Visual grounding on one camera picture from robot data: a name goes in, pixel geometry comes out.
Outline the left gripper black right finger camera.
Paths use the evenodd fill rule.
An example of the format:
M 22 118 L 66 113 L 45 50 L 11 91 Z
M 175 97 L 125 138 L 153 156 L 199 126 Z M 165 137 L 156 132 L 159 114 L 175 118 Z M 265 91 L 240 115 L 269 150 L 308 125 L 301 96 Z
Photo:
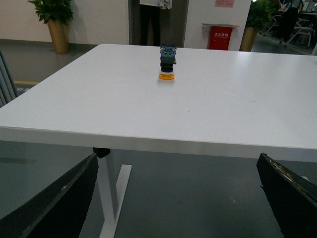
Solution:
M 317 186 L 266 153 L 257 170 L 262 189 L 285 238 L 317 236 Z

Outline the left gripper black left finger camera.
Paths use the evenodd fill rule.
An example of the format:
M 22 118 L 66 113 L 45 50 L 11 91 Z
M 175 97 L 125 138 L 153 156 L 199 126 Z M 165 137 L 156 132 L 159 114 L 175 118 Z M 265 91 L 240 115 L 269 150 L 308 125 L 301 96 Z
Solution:
M 0 220 L 2 238 L 77 238 L 94 193 L 95 153 Z

